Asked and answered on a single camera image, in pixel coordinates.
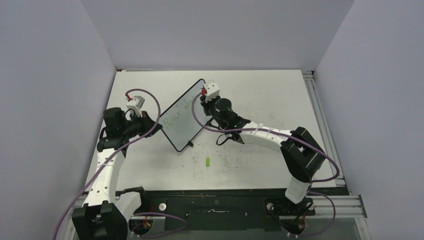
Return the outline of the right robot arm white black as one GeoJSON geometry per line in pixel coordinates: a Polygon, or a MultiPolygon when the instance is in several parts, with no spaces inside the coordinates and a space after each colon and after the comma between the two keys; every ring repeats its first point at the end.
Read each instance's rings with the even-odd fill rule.
{"type": "Polygon", "coordinates": [[[228,140],[282,153],[291,175],[282,201],[283,209],[289,214],[300,211],[313,177],[325,160],[323,149],[312,135],[304,127],[280,130],[245,119],[233,111],[227,98],[207,101],[206,96],[201,95],[199,101],[204,113],[218,124],[215,130],[225,134],[228,140]]]}

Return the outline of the black framed small whiteboard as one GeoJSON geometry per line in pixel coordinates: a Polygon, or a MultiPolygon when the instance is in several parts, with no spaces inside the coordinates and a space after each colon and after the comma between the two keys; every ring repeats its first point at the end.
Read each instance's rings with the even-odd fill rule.
{"type": "Polygon", "coordinates": [[[205,83],[202,78],[196,81],[160,116],[161,130],[177,152],[192,146],[192,140],[203,129],[193,116],[192,105],[205,83]]]}

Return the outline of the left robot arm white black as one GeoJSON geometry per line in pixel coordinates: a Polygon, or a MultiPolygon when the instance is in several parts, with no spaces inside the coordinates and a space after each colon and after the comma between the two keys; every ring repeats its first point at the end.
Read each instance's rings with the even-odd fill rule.
{"type": "Polygon", "coordinates": [[[103,112],[105,127],[96,147],[96,172],[82,206],[71,215],[80,240],[125,240],[133,213],[141,216],[149,210],[149,201],[141,196],[142,187],[126,190],[116,199],[120,169],[129,144],[135,137],[148,138],[162,129],[146,111],[137,107],[132,111],[129,119],[119,107],[103,112]]]}

